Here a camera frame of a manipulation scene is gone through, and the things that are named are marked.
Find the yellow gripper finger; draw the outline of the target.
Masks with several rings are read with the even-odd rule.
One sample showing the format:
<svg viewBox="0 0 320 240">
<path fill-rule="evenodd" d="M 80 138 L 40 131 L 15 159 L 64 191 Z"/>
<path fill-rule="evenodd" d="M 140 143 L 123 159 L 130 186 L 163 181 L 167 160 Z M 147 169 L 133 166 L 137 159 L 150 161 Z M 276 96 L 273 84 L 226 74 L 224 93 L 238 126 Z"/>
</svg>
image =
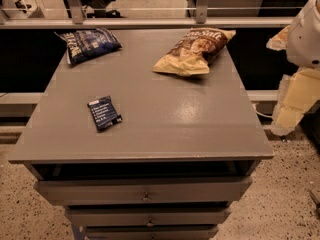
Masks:
<svg viewBox="0 0 320 240">
<path fill-rule="evenodd" d="M 287 47 L 287 36 L 289 29 L 290 26 L 284 27 L 280 32 L 268 40 L 266 47 L 275 51 L 285 50 Z"/>
</svg>

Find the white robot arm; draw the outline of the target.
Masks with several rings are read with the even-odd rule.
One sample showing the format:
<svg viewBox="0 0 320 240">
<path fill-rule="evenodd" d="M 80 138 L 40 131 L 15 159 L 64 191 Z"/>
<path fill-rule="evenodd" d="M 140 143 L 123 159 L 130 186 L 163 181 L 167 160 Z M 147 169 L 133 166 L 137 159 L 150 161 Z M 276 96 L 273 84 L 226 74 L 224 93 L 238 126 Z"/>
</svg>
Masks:
<svg viewBox="0 0 320 240">
<path fill-rule="evenodd" d="M 320 100 L 320 0 L 309 0 L 290 25 L 269 39 L 266 47 L 285 50 L 287 60 L 298 66 L 284 75 L 272 114 L 271 132 L 286 136 Z"/>
</svg>

